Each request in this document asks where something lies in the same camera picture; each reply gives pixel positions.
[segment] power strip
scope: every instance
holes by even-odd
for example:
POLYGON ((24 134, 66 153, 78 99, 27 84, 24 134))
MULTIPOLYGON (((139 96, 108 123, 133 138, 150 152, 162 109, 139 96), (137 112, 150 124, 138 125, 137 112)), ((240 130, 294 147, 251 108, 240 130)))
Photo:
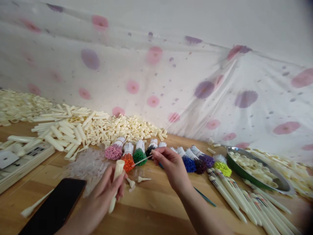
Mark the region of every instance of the power strip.
POLYGON ((0 169, 0 194, 28 174, 32 169, 55 153, 53 146, 39 144, 19 160, 0 169))

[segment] right hand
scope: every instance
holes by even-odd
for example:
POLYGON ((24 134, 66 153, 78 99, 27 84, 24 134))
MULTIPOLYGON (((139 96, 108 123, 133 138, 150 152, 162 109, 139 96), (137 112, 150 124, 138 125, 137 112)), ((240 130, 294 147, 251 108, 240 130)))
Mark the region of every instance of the right hand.
POLYGON ((184 193, 192 188, 182 157, 168 147, 151 151, 156 165, 161 163, 172 188, 176 193, 184 193))

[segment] white fabric backdrop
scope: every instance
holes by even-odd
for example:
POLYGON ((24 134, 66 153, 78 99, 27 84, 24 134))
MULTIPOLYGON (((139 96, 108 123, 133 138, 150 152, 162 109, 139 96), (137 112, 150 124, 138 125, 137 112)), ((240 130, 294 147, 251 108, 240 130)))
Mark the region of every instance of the white fabric backdrop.
POLYGON ((312 68, 44 3, 0 18, 3 88, 312 163, 312 68))

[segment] left hand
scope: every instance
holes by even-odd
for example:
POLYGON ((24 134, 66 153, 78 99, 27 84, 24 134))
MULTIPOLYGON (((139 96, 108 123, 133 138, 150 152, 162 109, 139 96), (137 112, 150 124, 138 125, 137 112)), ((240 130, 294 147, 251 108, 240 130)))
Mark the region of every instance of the left hand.
POLYGON ((125 171, 114 181, 115 165, 110 165, 96 187, 89 195, 83 207, 71 218, 56 234, 82 234, 92 233, 108 212, 111 200, 117 192, 116 200, 124 195, 125 171))

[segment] pink polka dot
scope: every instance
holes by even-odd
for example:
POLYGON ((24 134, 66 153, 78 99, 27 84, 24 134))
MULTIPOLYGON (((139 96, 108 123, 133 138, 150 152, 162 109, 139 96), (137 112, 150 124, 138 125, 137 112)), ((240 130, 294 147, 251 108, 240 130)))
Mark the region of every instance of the pink polka dot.
POLYGON ((85 88, 79 88, 78 93, 83 99, 91 100, 91 95, 85 88))
POLYGON ((278 125, 275 127, 273 132, 275 134, 281 135, 281 134, 290 134, 297 130, 300 127, 300 123, 298 122, 286 122, 284 124, 278 125))
POLYGON ((58 71, 51 71, 51 78, 57 83, 61 83, 63 81, 60 73, 58 71))
POLYGON ((313 68, 306 69, 291 80, 294 88, 302 88, 313 83, 313 68))
POLYGON ((163 50, 159 47, 151 47, 147 52, 146 61, 150 65, 156 65, 163 56, 163 50))
POLYGON ((29 90, 30 93, 33 93, 33 94, 39 95, 39 96, 41 95, 40 89, 37 86, 35 86, 34 84, 29 83, 27 85, 27 87, 28 87, 28 90, 29 90))
POLYGON ((40 33, 41 29, 38 28, 36 25, 34 25, 31 21, 27 20, 27 19, 20 19, 20 21, 25 25, 25 27, 34 32, 34 33, 40 33))
POLYGON ((180 115, 178 113, 170 113, 169 122, 177 122, 180 120, 180 115))
POLYGON ((229 140, 233 140, 236 137, 237 137, 236 133, 232 132, 232 133, 229 133, 228 135, 224 136, 223 140, 229 141, 229 140))
POLYGON ((240 52, 242 46, 241 45, 235 45, 228 53, 227 59, 231 60, 237 53, 240 52))
POLYGON ((123 110, 121 107, 116 106, 112 109, 112 113, 114 116, 118 117, 120 114, 125 115, 125 110, 123 110))
POLYGON ((236 147, 237 147, 237 148, 241 148, 241 149, 246 149, 246 148, 249 147, 249 145, 250 145, 249 143, 242 142, 242 143, 240 143, 240 144, 237 144, 236 147))
POLYGON ((152 108, 157 107, 159 103, 160 103, 160 99, 156 96, 150 96, 147 99, 147 104, 152 108))
POLYGON ((301 149, 304 151, 313 151, 313 144, 304 145, 301 149))
POLYGON ((99 15, 92 16, 92 24, 99 31, 105 31, 109 27, 108 19, 99 15))
POLYGON ((221 122, 217 119, 214 119, 212 121, 209 121, 207 124, 206 124, 206 128, 208 128, 209 130, 214 130, 216 129, 217 127, 219 127, 221 124, 221 122))
POLYGON ((139 83, 133 80, 129 80, 126 85, 126 89, 130 94, 137 94, 139 91, 139 83))

